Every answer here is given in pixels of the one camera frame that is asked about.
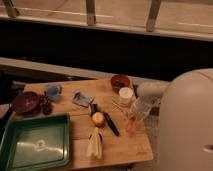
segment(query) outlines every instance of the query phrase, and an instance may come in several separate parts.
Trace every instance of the green tray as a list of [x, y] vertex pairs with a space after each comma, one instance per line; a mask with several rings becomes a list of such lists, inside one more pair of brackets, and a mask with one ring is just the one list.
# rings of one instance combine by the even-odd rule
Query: green tray
[[66, 165], [69, 114], [10, 121], [0, 146], [1, 171], [34, 171]]

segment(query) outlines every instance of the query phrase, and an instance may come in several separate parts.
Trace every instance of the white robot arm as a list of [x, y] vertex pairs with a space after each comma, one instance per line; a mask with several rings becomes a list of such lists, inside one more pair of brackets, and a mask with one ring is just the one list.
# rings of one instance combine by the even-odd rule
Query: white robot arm
[[132, 111], [143, 118], [161, 98], [157, 171], [213, 171], [213, 69], [171, 83], [142, 83]]

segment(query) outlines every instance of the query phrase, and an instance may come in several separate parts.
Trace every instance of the small bowl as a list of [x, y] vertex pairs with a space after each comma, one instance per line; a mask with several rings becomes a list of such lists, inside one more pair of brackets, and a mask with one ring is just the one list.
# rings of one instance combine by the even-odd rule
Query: small bowl
[[122, 87], [129, 87], [130, 86], [130, 80], [127, 76], [125, 75], [121, 75], [121, 74], [117, 74], [117, 75], [114, 75], [112, 78], [111, 78], [111, 85], [112, 85], [112, 89], [113, 91], [115, 91], [116, 93], [119, 92], [119, 90], [122, 88]]
[[39, 96], [37, 93], [28, 91], [15, 97], [12, 102], [12, 109], [18, 113], [32, 112], [39, 105]]
[[62, 87], [60, 85], [46, 85], [44, 94], [49, 97], [50, 100], [56, 102], [60, 98]]

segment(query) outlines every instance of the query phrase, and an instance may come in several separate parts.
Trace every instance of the dark red bowl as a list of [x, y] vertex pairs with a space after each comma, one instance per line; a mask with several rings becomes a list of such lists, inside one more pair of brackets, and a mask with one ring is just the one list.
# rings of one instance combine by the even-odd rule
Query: dark red bowl
[[111, 78], [111, 85], [112, 85], [112, 89], [118, 93], [119, 90], [122, 88], [122, 87], [129, 87], [130, 86], [130, 80], [127, 76], [125, 75], [121, 75], [121, 74], [117, 74], [117, 75], [114, 75], [112, 78]]
[[16, 113], [28, 113], [36, 109], [39, 105], [39, 95], [28, 91], [15, 97], [12, 108]]

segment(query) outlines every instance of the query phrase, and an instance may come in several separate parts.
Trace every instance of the knife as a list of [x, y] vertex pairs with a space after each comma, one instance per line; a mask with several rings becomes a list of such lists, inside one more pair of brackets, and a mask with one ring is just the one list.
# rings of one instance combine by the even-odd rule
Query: knife
[[116, 136], [119, 136], [120, 133], [118, 132], [118, 129], [116, 128], [114, 122], [112, 121], [111, 117], [109, 116], [109, 114], [107, 112], [104, 112], [104, 117], [107, 121], [107, 124], [109, 125], [109, 127], [111, 128], [111, 130], [113, 131], [113, 133]]

